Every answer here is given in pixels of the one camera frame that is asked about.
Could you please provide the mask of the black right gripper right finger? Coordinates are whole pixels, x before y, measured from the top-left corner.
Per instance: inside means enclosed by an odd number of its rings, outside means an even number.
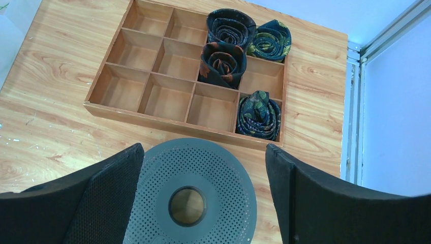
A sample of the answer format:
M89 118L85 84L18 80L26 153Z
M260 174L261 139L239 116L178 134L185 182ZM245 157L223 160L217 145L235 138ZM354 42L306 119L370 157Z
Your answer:
M430 195L367 189L274 144L265 164L283 243L430 243Z

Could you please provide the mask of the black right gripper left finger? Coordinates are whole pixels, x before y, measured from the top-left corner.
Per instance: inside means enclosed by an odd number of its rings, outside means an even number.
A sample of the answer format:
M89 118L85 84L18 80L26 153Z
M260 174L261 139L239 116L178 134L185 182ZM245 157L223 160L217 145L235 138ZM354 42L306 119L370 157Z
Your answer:
M144 149L117 154L22 192L1 194L1 243L122 243Z

